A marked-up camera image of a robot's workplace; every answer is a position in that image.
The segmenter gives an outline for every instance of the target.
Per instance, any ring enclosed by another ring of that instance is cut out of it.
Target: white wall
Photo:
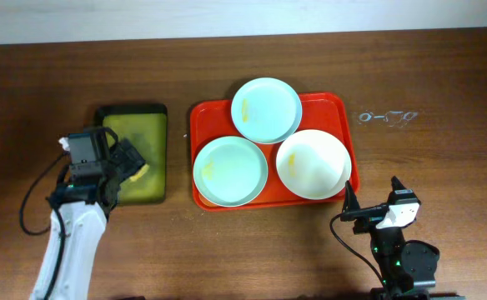
[[[0,44],[456,27],[487,0],[0,0]]]

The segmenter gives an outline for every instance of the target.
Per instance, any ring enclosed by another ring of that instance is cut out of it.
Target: wooden table
[[[441,251],[434,291],[487,298],[487,28],[0,46],[0,298],[27,298],[38,275],[48,237],[23,235],[18,209],[58,137],[79,131],[98,105],[147,99],[168,107],[168,196],[113,212],[91,299],[334,297],[378,287],[329,231],[341,203],[210,213],[193,202],[187,112],[257,77],[338,94],[361,205],[385,201],[399,176],[423,202],[405,238]],[[374,117],[362,122],[364,113]],[[386,113],[388,122],[378,118]],[[34,192],[30,228],[47,226],[52,190],[50,176]],[[370,258],[369,236],[351,226],[337,224],[339,234]]]

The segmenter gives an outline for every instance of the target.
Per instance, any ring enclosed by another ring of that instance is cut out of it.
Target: plate rim
[[[298,131],[294,134],[292,134],[289,138],[293,137],[295,134],[298,134],[298,133],[305,133],[305,132],[322,132],[322,133],[325,133],[327,135],[329,135],[330,137],[334,138],[335,140],[338,141],[338,143],[340,143],[342,146],[343,146],[343,150],[344,150],[344,154],[347,154],[347,156],[344,155],[344,164],[342,166],[342,173],[340,174],[339,176],[339,179],[341,179],[342,175],[344,174],[344,169],[345,169],[345,165],[347,162],[349,162],[349,177],[348,177],[348,180],[351,178],[351,173],[353,172],[353,165],[351,163],[351,156],[349,155],[349,151],[347,150],[347,148],[345,147],[345,145],[342,143],[342,141],[340,141],[337,137],[335,137],[334,135],[328,133],[328,132],[325,132],[323,130],[318,130],[318,129],[305,129],[305,130],[301,130],[301,131]],[[331,197],[334,197],[335,195],[337,195],[338,193],[340,193],[343,189],[340,188],[337,192],[333,193],[332,195],[328,195],[327,197],[307,197],[308,195],[302,195],[298,192],[294,192],[291,188],[288,187],[288,185],[286,185],[286,183],[284,182],[283,178],[280,176],[280,173],[279,173],[279,153],[281,151],[281,148],[283,147],[284,143],[288,141],[288,139],[286,139],[285,141],[283,141],[283,143],[280,145],[279,147],[279,150],[277,151],[277,155],[275,157],[275,169],[276,169],[276,172],[277,172],[277,175],[279,176],[279,179],[281,181],[281,183],[290,191],[292,192],[293,194],[299,196],[299,197],[302,197],[302,198],[305,198],[305,199],[308,199],[308,200],[314,200],[314,201],[319,201],[319,200],[324,200],[324,199],[328,199],[328,198],[331,198]],[[339,182],[336,183],[336,185],[334,185],[333,188],[336,188],[338,186]]]
[[[238,127],[238,124],[234,121],[234,110],[235,110],[234,104],[236,103],[235,100],[237,98],[238,99],[240,99],[240,98],[244,99],[243,96],[239,96],[239,95],[241,95],[245,89],[248,89],[249,86],[257,84],[257,83],[261,83],[261,82],[271,82],[271,83],[275,83],[276,85],[280,85],[283,88],[285,88],[292,96],[295,96],[295,97],[292,97],[292,99],[295,102],[295,117],[294,117],[294,121],[292,122],[292,126],[290,126],[290,128],[285,133],[283,133],[280,137],[278,137],[274,140],[271,140],[271,141],[267,141],[267,142],[256,141],[256,140],[252,139],[251,137],[247,136],[245,133],[242,132],[241,128]],[[246,82],[234,94],[234,97],[233,97],[231,105],[230,105],[230,117],[231,117],[231,120],[233,121],[234,126],[236,127],[236,130],[238,130],[238,132],[242,136],[247,138],[249,141],[251,141],[253,143],[263,144],[263,145],[270,145],[270,144],[275,144],[275,143],[281,143],[282,141],[286,140],[287,138],[289,138],[292,134],[294,134],[297,131],[297,128],[299,128],[299,125],[301,124],[301,120],[303,119],[303,104],[301,103],[301,98],[299,97],[298,93],[294,90],[293,87],[291,87],[286,82],[279,80],[277,78],[273,78],[273,77],[260,77],[260,78],[255,78],[253,80]]]
[[[238,203],[238,204],[220,204],[220,203],[216,203],[215,201],[209,199],[208,197],[206,197],[203,193],[203,191],[201,191],[201,185],[198,185],[198,179],[196,178],[196,165],[197,165],[197,162],[200,161],[198,158],[199,158],[199,155],[201,155],[201,153],[203,152],[204,149],[207,149],[207,147],[218,141],[218,140],[222,140],[222,139],[233,139],[233,140],[238,140],[240,142],[243,142],[243,144],[241,145],[247,145],[247,147],[251,148],[252,150],[254,150],[254,152],[256,152],[257,154],[259,154],[259,165],[260,165],[260,168],[262,169],[261,173],[264,175],[264,180],[263,181],[260,181],[259,180],[259,183],[257,184],[257,187],[259,187],[259,190],[257,192],[256,195],[252,196],[250,198],[250,200],[248,200],[247,202],[243,202],[243,203]],[[239,206],[243,206],[245,204],[248,204],[250,202],[252,202],[256,197],[258,197],[260,195],[260,193],[264,190],[264,187],[266,186],[266,183],[268,182],[268,176],[269,176],[269,166],[268,166],[268,161],[266,160],[266,157],[264,155],[264,153],[262,152],[262,150],[260,150],[260,148],[252,141],[248,140],[247,138],[244,138],[244,137],[238,137],[238,136],[224,136],[224,137],[218,137],[218,138],[215,138],[214,140],[208,142],[206,145],[204,145],[204,147],[201,148],[201,150],[198,151],[198,154],[197,156],[195,157],[195,159],[193,160],[193,169],[192,169],[192,177],[193,177],[193,183],[195,184],[195,187],[197,188],[197,190],[199,191],[199,193],[209,202],[215,204],[215,205],[218,205],[220,207],[224,207],[224,208],[235,208],[235,207],[239,207]]]

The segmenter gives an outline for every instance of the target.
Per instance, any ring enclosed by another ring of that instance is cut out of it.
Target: red tray
[[[350,182],[355,192],[359,190],[360,179],[354,158],[353,144],[349,134],[349,125],[345,115],[345,108],[342,100],[330,92],[316,92],[299,94],[303,105],[303,118],[299,130],[318,129],[334,135],[340,140],[351,157],[351,178]],[[193,108],[190,115],[190,146],[192,153],[192,166],[199,151],[216,138],[225,136],[242,135],[238,132],[230,116],[230,100],[207,101],[198,104]],[[271,208],[285,205],[330,203],[344,199],[344,190],[333,197],[324,200],[308,200],[290,192],[280,181],[275,167],[275,157],[281,145],[278,142],[273,145],[256,144],[264,153],[268,161],[268,181],[264,190],[250,203],[240,207],[220,207],[211,203],[193,185],[193,200],[202,209],[209,212],[238,210],[245,208]]]

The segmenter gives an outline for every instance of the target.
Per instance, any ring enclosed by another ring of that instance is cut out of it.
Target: light blue plate
[[[234,126],[256,143],[278,143],[295,133],[303,107],[299,95],[285,82],[258,78],[245,83],[234,95]]]
[[[211,203],[237,207],[255,199],[268,180],[266,157],[249,140],[220,137],[195,158],[193,181]]]

